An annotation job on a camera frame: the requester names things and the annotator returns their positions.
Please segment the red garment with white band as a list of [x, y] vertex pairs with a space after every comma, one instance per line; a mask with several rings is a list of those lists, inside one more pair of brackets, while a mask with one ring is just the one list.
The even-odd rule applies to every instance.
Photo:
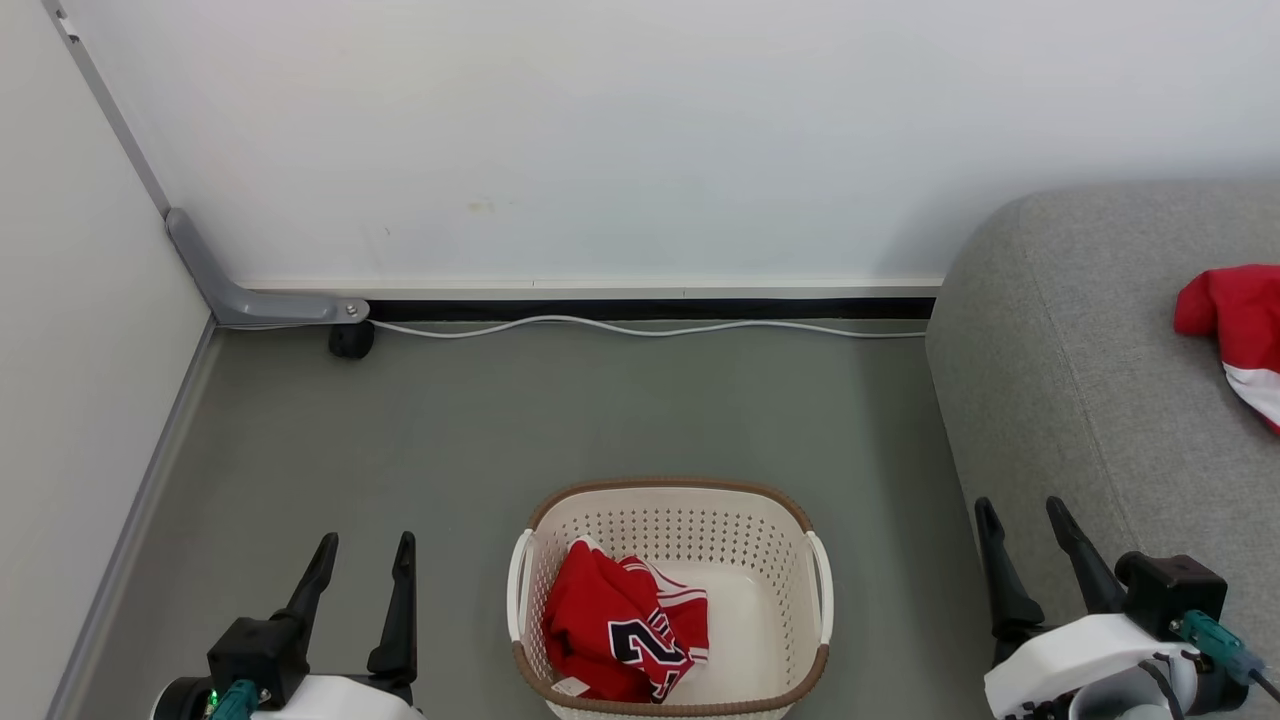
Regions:
[[1228, 386], [1280, 436], [1280, 265], [1199, 273], [1178, 293], [1172, 328], [1215, 340]]

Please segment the white perforated laundry basket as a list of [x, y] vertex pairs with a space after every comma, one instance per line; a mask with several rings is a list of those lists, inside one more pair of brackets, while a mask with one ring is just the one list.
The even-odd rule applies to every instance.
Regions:
[[[589, 700], [547, 657], [541, 612], [577, 538], [709, 594], [710, 662], [662, 705]], [[517, 538], [506, 582], [516, 666], [557, 720], [785, 720], [829, 657], [835, 580], [808, 515], [763, 486], [626, 478], [549, 496]]]

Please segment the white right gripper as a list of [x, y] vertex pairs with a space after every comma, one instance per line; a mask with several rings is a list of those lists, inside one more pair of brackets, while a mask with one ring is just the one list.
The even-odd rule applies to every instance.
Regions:
[[1183, 717], [1201, 688], [1198, 650], [1158, 641], [1119, 614], [1125, 587], [1060, 497], [1050, 496], [1044, 507], [1085, 612], [1096, 615], [1042, 634], [1043, 609], [1027, 593], [1005, 548], [995, 506], [979, 497], [974, 520], [995, 638], [996, 667], [984, 678], [992, 716], [1028, 720], [1043, 711], [1065, 720]]

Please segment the black caster wheel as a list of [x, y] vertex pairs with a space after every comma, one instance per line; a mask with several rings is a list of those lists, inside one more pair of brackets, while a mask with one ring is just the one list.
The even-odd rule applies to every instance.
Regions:
[[371, 322], [332, 325], [326, 346], [330, 355], [346, 360], [365, 359], [372, 350], [376, 327]]

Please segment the grey metal bracket with wheel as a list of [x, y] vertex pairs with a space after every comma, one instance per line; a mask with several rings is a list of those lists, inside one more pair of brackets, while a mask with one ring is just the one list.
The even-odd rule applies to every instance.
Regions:
[[82, 33], [70, 23], [64, 0], [40, 0], [64, 38], [70, 56], [86, 79], [125, 158], [141, 179], [161, 220], [170, 246], [195, 283], [200, 297], [219, 327], [239, 331], [283, 329], [306, 325], [371, 325], [369, 301], [329, 295], [273, 293], [247, 290], [224, 270], [189, 214], [174, 208], [147, 163], [124, 114], [84, 46]]

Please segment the red numbered basketball jersey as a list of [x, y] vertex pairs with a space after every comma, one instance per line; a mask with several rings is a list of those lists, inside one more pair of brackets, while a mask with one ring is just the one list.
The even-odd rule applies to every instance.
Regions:
[[614, 560], [589, 536], [570, 546], [541, 629], [556, 689], [588, 700], [662, 705], [710, 659], [707, 591], [637, 556]]

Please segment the grey floor skirting strip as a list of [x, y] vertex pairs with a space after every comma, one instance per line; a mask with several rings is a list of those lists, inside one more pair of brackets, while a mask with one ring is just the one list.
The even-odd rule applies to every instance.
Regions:
[[205, 366], [209, 364], [207, 355], [216, 328], [216, 322], [210, 318], [198, 338], [44, 720], [77, 720], [81, 712], [84, 693], [99, 665], [102, 643], [109, 638], [138, 547], [145, 539], [154, 503], [166, 482], [174, 447], [180, 443], [189, 421], [189, 409], [202, 392]]

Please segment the grey fabric sofa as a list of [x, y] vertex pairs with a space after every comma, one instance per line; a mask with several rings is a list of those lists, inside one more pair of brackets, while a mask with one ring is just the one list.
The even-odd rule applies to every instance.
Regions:
[[925, 352], [965, 503], [992, 502], [1048, 624], [1085, 611], [1055, 496], [1107, 564], [1185, 553], [1222, 577], [1222, 624], [1280, 685], [1280, 436], [1172, 325], [1192, 279], [1245, 264], [1280, 264], [1280, 179], [1036, 193], [965, 243]]

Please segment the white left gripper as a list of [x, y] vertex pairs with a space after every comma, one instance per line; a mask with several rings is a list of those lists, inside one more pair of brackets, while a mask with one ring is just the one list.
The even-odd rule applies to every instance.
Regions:
[[[271, 615], [273, 621], [311, 628], [332, 582], [339, 543], [335, 532], [320, 539], [289, 601]], [[393, 588], [380, 642], [367, 660], [369, 680], [376, 688], [347, 676], [308, 675], [282, 708], [259, 708], [250, 720], [426, 720], [411, 703], [384, 692], [412, 691], [419, 675], [416, 538], [410, 530], [399, 537], [390, 577]]]

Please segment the white wall base trim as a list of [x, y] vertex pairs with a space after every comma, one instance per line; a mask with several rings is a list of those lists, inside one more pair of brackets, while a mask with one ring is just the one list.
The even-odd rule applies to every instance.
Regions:
[[730, 277], [692, 279], [443, 281], [410, 275], [390, 281], [244, 281], [266, 293], [326, 295], [369, 301], [579, 301], [579, 300], [820, 300], [934, 299], [941, 277], [868, 279], [851, 277]]

